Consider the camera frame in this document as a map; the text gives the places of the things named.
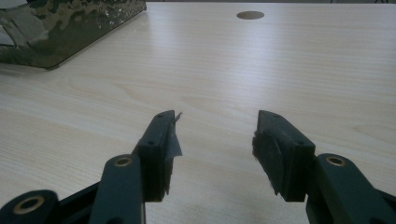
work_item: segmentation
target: wood grain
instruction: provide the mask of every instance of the wood grain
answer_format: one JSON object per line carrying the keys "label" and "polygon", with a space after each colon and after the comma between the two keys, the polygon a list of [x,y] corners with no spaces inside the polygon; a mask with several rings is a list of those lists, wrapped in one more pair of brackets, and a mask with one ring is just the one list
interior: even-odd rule
{"label": "wood grain", "polygon": [[307,223],[251,155],[259,109],[396,195],[394,21],[390,5],[148,3],[56,70],[0,64],[0,205],[98,181],[168,109],[184,155],[148,223]]}

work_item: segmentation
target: light wood tabletop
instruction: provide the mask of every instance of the light wood tabletop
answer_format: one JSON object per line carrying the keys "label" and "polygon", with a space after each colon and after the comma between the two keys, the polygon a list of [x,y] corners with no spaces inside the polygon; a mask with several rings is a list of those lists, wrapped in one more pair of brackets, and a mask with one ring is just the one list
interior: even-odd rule
{"label": "light wood tabletop", "polygon": [[396,195],[395,21],[394,5],[148,3],[58,69],[0,64],[0,206],[99,181],[169,109],[183,157],[148,223],[307,223],[252,155],[260,109]]}

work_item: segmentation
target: table surface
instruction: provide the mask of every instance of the table surface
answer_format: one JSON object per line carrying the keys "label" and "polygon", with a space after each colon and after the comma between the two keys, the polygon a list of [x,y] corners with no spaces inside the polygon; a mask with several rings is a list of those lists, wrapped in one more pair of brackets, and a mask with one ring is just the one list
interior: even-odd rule
{"label": "table surface", "polygon": [[58,69],[0,64],[0,206],[99,181],[168,109],[183,157],[148,223],[307,223],[252,156],[260,109],[396,195],[395,21],[394,5],[148,3]]}

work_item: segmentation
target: wooden table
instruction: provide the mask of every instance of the wooden table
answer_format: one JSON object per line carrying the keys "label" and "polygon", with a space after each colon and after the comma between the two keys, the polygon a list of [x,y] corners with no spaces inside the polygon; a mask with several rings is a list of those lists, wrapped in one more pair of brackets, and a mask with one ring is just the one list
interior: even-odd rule
{"label": "wooden table", "polygon": [[260,109],[396,195],[395,21],[394,5],[149,3],[56,70],[0,64],[0,205],[88,187],[168,109],[184,156],[148,223],[307,223],[251,154]]}

